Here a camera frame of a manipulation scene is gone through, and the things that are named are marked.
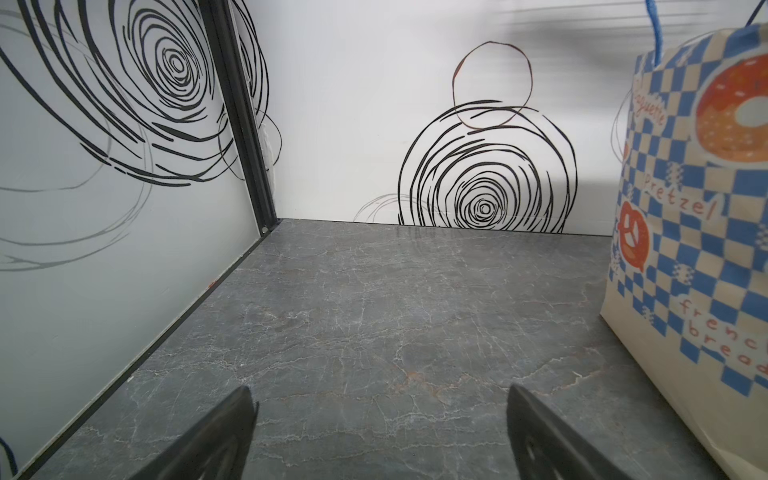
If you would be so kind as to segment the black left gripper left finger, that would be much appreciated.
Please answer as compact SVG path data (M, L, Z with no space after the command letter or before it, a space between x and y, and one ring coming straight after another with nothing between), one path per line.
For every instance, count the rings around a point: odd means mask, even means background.
M259 404L246 386L233 390L188 431L132 477L240 479L257 423Z

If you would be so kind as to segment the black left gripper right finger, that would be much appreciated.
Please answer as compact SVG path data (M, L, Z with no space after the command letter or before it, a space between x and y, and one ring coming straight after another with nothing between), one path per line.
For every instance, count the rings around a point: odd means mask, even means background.
M529 390L510 386L507 434L522 479L627 479L576 430Z

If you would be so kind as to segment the blue checkered paper bag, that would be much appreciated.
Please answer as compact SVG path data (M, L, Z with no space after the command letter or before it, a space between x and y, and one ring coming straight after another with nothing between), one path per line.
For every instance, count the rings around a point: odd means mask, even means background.
M767 27L636 59L602 318L732 479L767 475Z

